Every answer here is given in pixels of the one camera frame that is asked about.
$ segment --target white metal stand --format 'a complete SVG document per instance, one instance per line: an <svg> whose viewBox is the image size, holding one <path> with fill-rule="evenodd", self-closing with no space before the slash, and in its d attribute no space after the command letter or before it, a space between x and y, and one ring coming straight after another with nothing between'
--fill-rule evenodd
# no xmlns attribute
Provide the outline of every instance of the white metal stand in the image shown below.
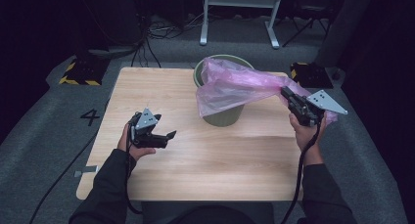
<svg viewBox="0 0 415 224"><path fill-rule="evenodd" d="M274 49L278 49L280 45L272 28L278 7L281 0L205 0L204 2L204 24L202 25L201 45L208 43L208 6L234 6L234 7L256 7L256 8L272 8L271 21L265 22L265 28L268 32L271 45Z"/></svg>

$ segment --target pink plastic bag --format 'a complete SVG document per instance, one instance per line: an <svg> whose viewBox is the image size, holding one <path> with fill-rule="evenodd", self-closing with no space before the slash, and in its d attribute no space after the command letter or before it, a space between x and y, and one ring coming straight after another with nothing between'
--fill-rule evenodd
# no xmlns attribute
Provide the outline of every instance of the pink plastic bag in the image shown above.
<svg viewBox="0 0 415 224"><path fill-rule="evenodd" d="M274 95L287 106L287 100L281 96L284 86L300 96L310 95L289 77L275 76L227 60L204 58L201 78L204 85L196 92L200 117ZM327 112L327 124L333 121L337 121L337 114Z"/></svg>

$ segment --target silver gripper plate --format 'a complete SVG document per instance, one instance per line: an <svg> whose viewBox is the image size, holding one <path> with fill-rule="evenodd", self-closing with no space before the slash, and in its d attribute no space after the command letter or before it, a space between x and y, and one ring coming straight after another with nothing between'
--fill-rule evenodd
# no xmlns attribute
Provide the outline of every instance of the silver gripper plate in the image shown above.
<svg viewBox="0 0 415 224"><path fill-rule="evenodd" d="M157 124L157 119L153 116L152 112L148 108L145 108L141 113L140 118L138 119L137 125L135 126L135 130L146 128L152 125Z"/></svg>
<svg viewBox="0 0 415 224"><path fill-rule="evenodd" d="M320 90L308 96L307 100L319 109L347 114L347 111L342 108L342 106L340 106L334 99L332 99L332 97L330 97L324 90Z"/></svg>

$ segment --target green bucket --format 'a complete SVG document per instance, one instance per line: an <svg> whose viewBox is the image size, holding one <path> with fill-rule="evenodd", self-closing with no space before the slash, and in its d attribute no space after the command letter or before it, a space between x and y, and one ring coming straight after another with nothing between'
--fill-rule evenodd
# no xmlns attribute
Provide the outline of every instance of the green bucket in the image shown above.
<svg viewBox="0 0 415 224"><path fill-rule="evenodd" d="M254 69L254 67L248 63L247 61L231 55L214 55L209 56L209 58L212 59L219 59L219 60L228 60L233 63L236 63L241 66L250 67ZM201 60L195 67L195 71L193 72L193 80L195 81L196 86L199 88L202 85L204 85L204 82L202 81L201 73L202 69L204 68L204 61ZM244 105L240 105L238 107L218 112L215 114L204 116L204 120L214 126L218 127L225 127L234 124L241 115L242 109L244 108Z"/></svg>

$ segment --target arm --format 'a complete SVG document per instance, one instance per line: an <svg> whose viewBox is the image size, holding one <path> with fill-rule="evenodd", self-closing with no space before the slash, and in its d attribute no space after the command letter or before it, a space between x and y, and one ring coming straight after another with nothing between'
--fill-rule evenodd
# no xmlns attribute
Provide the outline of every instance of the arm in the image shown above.
<svg viewBox="0 0 415 224"><path fill-rule="evenodd" d="M127 126L124 127L117 149L114 149L104 165L95 176L94 186L88 197L76 209L69 220L75 223L125 223L127 199L125 197L126 176L126 140ZM134 169L137 160L156 152L153 148L130 148L130 170Z"/></svg>
<svg viewBox="0 0 415 224"><path fill-rule="evenodd" d="M326 128L325 122L326 116L322 120L315 144L304 157L302 203L306 216L305 223L356 223L320 153L319 143ZM290 114L290 123L296 131L297 144L302 151L317 129L301 126L293 114Z"/></svg>

